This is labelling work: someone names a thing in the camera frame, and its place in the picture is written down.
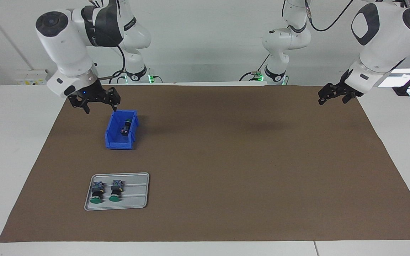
metal tray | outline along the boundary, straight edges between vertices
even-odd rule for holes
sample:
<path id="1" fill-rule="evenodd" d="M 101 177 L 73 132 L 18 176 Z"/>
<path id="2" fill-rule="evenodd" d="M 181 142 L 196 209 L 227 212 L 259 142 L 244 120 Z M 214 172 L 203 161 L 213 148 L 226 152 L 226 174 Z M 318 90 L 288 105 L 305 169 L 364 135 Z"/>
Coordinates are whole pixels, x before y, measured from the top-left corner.
<path id="1" fill-rule="evenodd" d="M 121 193 L 119 202 L 109 200 L 112 193 L 111 184 L 113 180 L 121 180 L 124 189 Z M 104 183 L 104 194 L 102 202 L 93 204 L 90 202 L 91 186 L 93 182 L 101 181 Z M 148 200 L 148 173 L 130 173 L 130 174 L 97 174 L 91 178 L 88 195 L 85 201 L 85 210 L 111 210 L 111 209 L 137 209 L 147 205 Z"/>

blue bin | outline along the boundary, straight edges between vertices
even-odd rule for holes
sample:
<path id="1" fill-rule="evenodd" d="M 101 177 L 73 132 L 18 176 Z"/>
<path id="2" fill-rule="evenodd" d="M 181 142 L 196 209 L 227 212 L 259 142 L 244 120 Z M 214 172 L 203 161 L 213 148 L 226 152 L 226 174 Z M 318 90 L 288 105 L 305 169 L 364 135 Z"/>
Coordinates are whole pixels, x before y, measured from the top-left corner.
<path id="1" fill-rule="evenodd" d="M 121 129 L 127 119 L 131 119 L 129 136 L 123 136 Z M 125 149 L 131 150 L 135 142 L 135 132 L 138 127 L 138 118 L 136 110 L 117 110 L 112 113 L 108 122 L 107 131 L 105 132 L 105 144 L 108 149 Z"/>

green push button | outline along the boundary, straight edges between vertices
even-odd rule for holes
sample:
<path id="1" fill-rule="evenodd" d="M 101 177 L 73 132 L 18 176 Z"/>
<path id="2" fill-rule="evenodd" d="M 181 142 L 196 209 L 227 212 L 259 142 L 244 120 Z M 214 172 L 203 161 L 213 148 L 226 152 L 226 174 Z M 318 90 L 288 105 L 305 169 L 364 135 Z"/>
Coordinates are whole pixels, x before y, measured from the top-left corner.
<path id="1" fill-rule="evenodd" d="M 93 198 L 91 198 L 90 202 L 92 204 L 100 204 L 102 202 L 102 200 L 99 197 L 93 197 Z"/>
<path id="2" fill-rule="evenodd" d="M 119 197 L 118 196 L 111 196 L 110 201 L 112 202 L 119 202 Z"/>

white wall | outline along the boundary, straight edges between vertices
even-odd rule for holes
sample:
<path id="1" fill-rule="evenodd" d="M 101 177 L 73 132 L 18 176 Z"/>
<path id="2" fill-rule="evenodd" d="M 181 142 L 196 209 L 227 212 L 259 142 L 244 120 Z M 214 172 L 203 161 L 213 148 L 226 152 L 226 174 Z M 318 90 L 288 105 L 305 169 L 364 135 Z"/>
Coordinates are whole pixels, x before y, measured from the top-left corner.
<path id="1" fill-rule="evenodd" d="M 282 0 L 130 0 L 132 10 L 153 36 L 142 50 L 147 65 L 164 81 L 234 81 L 257 69 L 267 52 L 261 38 L 266 30 L 285 27 L 281 17 Z M 347 1 L 314 2 L 312 12 L 317 27 L 328 26 Z M 37 18 L 51 10 L 81 8 L 86 0 L 0 0 L 0 26 L 28 63 L 36 69 L 55 71 L 36 37 Z M 290 84 L 337 82 L 340 74 L 358 55 L 361 46 L 350 24 L 365 2 L 355 1 L 336 26 L 325 32 L 312 32 L 312 43 L 292 50 L 288 74 Z M 89 48 L 99 64 L 100 75 L 109 75 L 121 66 L 112 50 Z M 27 66 L 13 47 L 0 41 L 0 84 L 13 83 L 13 69 Z M 410 68 L 410 58 L 403 67 Z"/>

brown table surface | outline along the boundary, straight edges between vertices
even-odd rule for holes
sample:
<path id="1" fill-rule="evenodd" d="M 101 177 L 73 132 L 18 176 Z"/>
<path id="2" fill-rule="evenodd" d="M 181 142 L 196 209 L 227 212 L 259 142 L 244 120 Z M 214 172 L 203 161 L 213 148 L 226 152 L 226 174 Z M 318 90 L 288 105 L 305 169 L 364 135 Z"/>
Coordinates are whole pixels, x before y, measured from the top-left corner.
<path id="1" fill-rule="evenodd" d="M 134 151 L 105 148 L 111 108 L 66 102 L 0 242 L 410 240 L 410 191 L 359 102 L 318 87 L 118 86 Z M 87 212 L 94 174 L 148 172 L 143 209 Z"/>

